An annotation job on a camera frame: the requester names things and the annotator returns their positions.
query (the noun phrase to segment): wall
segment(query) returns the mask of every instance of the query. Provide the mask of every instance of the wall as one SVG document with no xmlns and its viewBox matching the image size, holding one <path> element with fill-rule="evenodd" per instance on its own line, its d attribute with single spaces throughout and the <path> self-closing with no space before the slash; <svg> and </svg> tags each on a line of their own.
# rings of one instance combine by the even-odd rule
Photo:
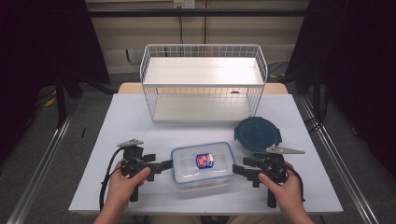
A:
<svg viewBox="0 0 396 224">
<path fill-rule="evenodd" d="M 173 8 L 173 1 L 86 0 L 89 9 Z M 308 0 L 196 0 L 196 8 L 306 9 Z M 268 63 L 290 59 L 303 18 L 181 18 L 185 44 L 259 44 Z M 92 18 L 108 72 L 136 72 L 147 44 L 180 43 L 178 18 Z M 131 61 L 127 62 L 128 49 Z"/>
</svg>

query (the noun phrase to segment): wrist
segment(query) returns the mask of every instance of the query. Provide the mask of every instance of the wrist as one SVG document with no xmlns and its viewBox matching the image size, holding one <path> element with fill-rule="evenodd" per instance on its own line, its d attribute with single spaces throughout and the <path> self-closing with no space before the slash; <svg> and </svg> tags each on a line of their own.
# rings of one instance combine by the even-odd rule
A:
<svg viewBox="0 0 396 224">
<path fill-rule="evenodd" d="M 292 224 L 314 223 L 303 207 L 293 209 L 292 212 L 287 215 L 287 218 Z"/>
</svg>

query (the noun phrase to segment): white wire basket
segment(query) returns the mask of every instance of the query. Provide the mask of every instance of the white wire basket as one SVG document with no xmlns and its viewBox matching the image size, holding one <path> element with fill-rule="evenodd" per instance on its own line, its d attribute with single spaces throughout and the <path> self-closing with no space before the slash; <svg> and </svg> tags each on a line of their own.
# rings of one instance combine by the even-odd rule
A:
<svg viewBox="0 0 396 224">
<path fill-rule="evenodd" d="M 140 79 L 153 122 L 255 116 L 267 79 L 258 45 L 147 45 Z"/>
</svg>

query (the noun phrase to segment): electrical outlet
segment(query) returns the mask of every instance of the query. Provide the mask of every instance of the electrical outlet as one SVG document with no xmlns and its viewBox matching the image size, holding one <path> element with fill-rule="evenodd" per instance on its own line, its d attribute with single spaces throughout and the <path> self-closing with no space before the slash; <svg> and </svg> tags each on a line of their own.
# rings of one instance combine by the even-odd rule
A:
<svg viewBox="0 0 396 224">
<path fill-rule="evenodd" d="M 174 0 L 174 8 L 184 8 L 184 0 Z"/>
<path fill-rule="evenodd" d="M 184 8 L 195 8 L 195 0 L 185 0 Z"/>
<path fill-rule="evenodd" d="M 195 8 L 195 0 L 174 0 L 174 8 Z"/>
</svg>

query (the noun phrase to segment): round container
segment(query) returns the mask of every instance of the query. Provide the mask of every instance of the round container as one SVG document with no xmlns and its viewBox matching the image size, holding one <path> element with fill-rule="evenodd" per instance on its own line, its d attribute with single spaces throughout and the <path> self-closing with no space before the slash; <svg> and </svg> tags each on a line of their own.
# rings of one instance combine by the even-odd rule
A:
<svg viewBox="0 0 396 224">
<path fill-rule="evenodd" d="M 255 157 L 267 154 L 270 146 L 282 142 L 279 129 L 269 120 L 261 117 L 249 117 L 239 122 L 233 129 L 233 140 L 238 142 Z"/>
</svg>

